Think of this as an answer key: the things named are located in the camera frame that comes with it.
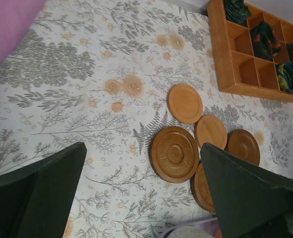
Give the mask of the light bamboo coaster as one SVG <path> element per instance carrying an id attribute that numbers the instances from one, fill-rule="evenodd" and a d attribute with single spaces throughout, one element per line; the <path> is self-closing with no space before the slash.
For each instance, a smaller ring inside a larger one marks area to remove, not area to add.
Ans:
<path id="1" fill-rule="evenodd" d="M 220 149 L 225 149 L 228 139 L 225 125 L 214 115 L 203 116 L 195 124 L 194 135 L 200 148 L 204 143 L 211 143 Z"/>
<path id="2" fill-rule="evenodd" d="M 184 124 L 196 123 L 203 113 L 199 93 L 187 84 L 173 86 L 168 93 L 167 103 L 172 116 Z"/>

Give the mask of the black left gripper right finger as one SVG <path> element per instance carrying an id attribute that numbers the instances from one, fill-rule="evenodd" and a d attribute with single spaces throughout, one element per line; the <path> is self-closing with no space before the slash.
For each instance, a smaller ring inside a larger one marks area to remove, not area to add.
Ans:
<path id="1" fill-rule="evenodd" d="M 201 161 L 225 238 L 293 238 L 293 179 L 205 143 Z"/>

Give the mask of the dark wooden grooved coaster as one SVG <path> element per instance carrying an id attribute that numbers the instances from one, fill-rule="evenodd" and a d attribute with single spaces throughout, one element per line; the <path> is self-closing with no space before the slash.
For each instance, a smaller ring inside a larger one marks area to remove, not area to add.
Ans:
<path id="1" fill-rule="evenodd" d="M 149 160 L 154 172 L 164 181 L 183 183 L 199 165 L 199 150 L 193 136 L 179 126 L 160 130 L 152 139 Z"/>
<path id="2" fill-rule="evenodd" d="M 236 129 L 228 135 L 226 151 L 256 166 L 260 164 L 260 150 L 254 136 L 244 129 Z"/>
<path id="3" fill-rule="evenodd" d="M 209 212 L 216 212 L 201 162 L 190 180 L 190 187 L 194 200 L 201 208 Z"/>

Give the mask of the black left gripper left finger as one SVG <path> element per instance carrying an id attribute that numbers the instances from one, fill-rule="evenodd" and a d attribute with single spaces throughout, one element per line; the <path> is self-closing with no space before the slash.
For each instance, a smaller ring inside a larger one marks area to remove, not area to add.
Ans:
<path id="1" fill-rule="evenodd" d="M 0 175 L 0 238 L 61 238 L 86 153 L 77 142 Z"/>

